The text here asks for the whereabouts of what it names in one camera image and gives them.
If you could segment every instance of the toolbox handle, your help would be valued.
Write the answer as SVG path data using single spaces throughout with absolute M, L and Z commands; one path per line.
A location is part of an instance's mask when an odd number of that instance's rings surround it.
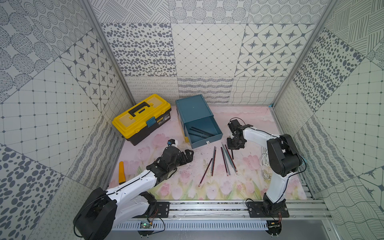
M 137 105 L 136 107 L 134 107 L 133 109 L 129 110 L 128 113 L 129 113 L 132 117 L 136 117 L 135 113 L 136 113 L 137 111 L 139 111 L 141 108 L 145 107 L 145 106 L 150 107 L 150 105 L 149 105 L 148 103 L 146 103 L 146 102 L 142 102 L 142 103 L 140 103 L 139 105 Z

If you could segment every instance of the toolbox label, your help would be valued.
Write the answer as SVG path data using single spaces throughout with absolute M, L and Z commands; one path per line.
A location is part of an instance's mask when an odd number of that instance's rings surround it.
M 170 118 L 170 115 L 168 114 L 165 118 L 161 118 L 157 121 L 159 126 L 161 126 L 165 121 L 167 121 Z

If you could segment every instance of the white robotic arm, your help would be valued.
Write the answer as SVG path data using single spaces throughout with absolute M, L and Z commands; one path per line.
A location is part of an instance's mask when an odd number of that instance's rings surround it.
M 250 127 L 243 130 L 243 136 L 245 140 L 255 142 L 264 148 L 268 148 L 267 141 L 269 139 L 276 139 L 273 135 Z M 288 178 L 293 174 L 294 172 L 290 172 L 283 177 L 275 172 L 272 173 L 271 184 L 266 192 L 267 197 L 272 203 L 278 203 L 285 199 L 285 186 L 287 185 Z
M 169 140 L 162 156 L 138 176 L 106 191 L 93 190 L 73 220 L 74 231 L 76 227 L 86 240 L 102 240 L 127 219 L 155 216 L 156 199 L 147 191 L 167 179 L 178 166 L 192 162 L 193 153 L 188 149 L 181 152 L 177 141 Z
M 247 141 L 268 149 L 269 164 L 273 170 L 271 184 L 263 197 L 264 210 L 273 215 L 285 207 L 285 190 L 289 177 L 295 174 L 302 161 L 293 139 L 288 134 L 274 136 L 252 125 L 240 125 L 238 120 L 228 123 L 233 137 L 227 138 L 228 148 L 244 148 Z

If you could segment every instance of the patterned wall panel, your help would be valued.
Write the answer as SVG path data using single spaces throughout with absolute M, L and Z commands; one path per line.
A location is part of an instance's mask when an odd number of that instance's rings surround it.
M 309 23 L 320 19 L 329 0 L 252 0 L 250 23 Z
M 247 24 L 236 76 L 286 77 L 314 24 Z
M 100 23 L 169 23 L 167 0 L 91 0 Z
M 316 112 L 357 174 L 384 166 L 383 80 L 366 58 Z
M 371 195 L 380 210 L 384 212 L 384 166 L 359 176 L 361 183 Z
M 233 77 L 244 25 L 172 24 L 177 76 Z
M 384 38 L 368 53 L 367 58 L 384 68 Z
M 324 199 L 343 239 L 382 239 L 384 214 L 355 177 L 317 194 Z
M 0 11 L 0 102 L 3 102 L 57 55 L 17 2 L 2 3 Z
M 288 83 L 274 109 L 284 133 L 291 136 L 294 136 L 313 115 L 311 108 L 292 82 Z
M 168 0 L 172 23 L 247 23 L 252 0 Z
M 96 108 L 103 111 L 118 78 L 93 30 L 68 48 L 60 58 Z
M 101 112 L 60 59 L 1 106 L 0 141 L 66 174 Z
M 367 55 L 384 37 L 383 17 L 381 0 L 340 0 L 325 27 Z
M 177 78 L 180 98 L 202 94 L 208 104 L 227 104 L 233 78 Z
M 125 77 L 176 76 L 170 24 L 104 23 L 102 28 Z
M 20 2 L 58 55 L 92 28 L 78 0 Z
M 90 26 L 76 0 L 0 3 L 2 239 L 74 237 L 71 221 L 90 189 L 60 184 L 97 119 L 108 116 L 110 131 L 109 117 L 132 105 Z M 87 95 L 92 86 L 98 98 Z M 116 161 L 122 139 L 112 135 Z M 95 186 L 106 186 L 110 163 L 90 165 Z
M 356 176 L 315 115 L 293 138 L 308 160 L 303 174 L 315 193 Z
M 109 174 L 114 170 L 124 141 L 114 132 L 107 119 L 101 116 L 67 177 L 91 189 L 107 187 Z
M 272 104 L 285 77 L 234 78 L 229 104 Z
M 73 233 L 73 219 L 91 192 L 84 185 L 64 177 L 29 239 L 78 239 Z
M 126 83 L 135 102 L 139 103 L 152 94 L 157 94 L 170 104 L 179 99 L 177 77 L 126 77 Z
M 1 234 L 3 239 L 27 239 L 64 175 L 1 145 Z
M 133 104 L 128 98 L 127 92 L 124 87 L 121 85 L 120 80 L 117 80 L 115 91 L 113 92 L 111 98 L 108 100 L 104 106 L 103 112 L 101 113 L 105 118 L 108 124 L 112 127 L 117 135 L 120 135 L 119 131 L 112 125 L 113 119 L 131 108 Z
M 338 36 L 324 29 L 293 81 L 311 109 L 317 111 L 363 58 Z

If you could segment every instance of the pink tulip mat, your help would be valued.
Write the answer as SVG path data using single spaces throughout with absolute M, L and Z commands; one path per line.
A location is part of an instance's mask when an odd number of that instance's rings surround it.
M 246 124 L 254 125 L 254 127 L 271 134 L 279 134 L 268 107 L 211 106 L 210 108 L 223 132 L 221 141 L 225 144 L 227 137 L 230 136 L 227 124 L 233 117 L 239 117 Z M 129 141 L 124 143 L 109 188 L 119 184 L 118 168 L 121 161 L 124 162 L 126 179 L 129 180 L 161 156 L 164 148 L 167 147 L 169 139 L 178 140 L 178 148 L 181 151 L 191 149 L 190 144 L 184 141 L 177 118 L 176 107 L 172 107 L 170 114 L 171 118 L 168 122 L 152 132 L 138 145 L 133 146 Z M 204 171 L 212 158 L 214 146 L 218 150 L 214 175 L 211 176 L 209 174 L 209 168 L 201 186 L 198 187 Z M 150 190 L 150 193 L 158 200 L 245 200 L 247 198 L 261 200 L 270 184 L 270 180 L 266 180 L 263 175 L 272 173 L 270 167 L 260 165 L 262 158 L 266 157 L 265 154 L 262 154 L 262 147 L 256 143 L 247 142 L 244 149 L 233 151 L 238 175 L 230 167 L 230 176 L 227 176 L 225 172 L 220 147 L 221 142 L 216 141 L 193 149 L 195 151 L 193 161 L 180 166 L 170 179 L 155 186 Z M 297 175 L 289 180 L 286 198 L 288 200 L 307 199 Z

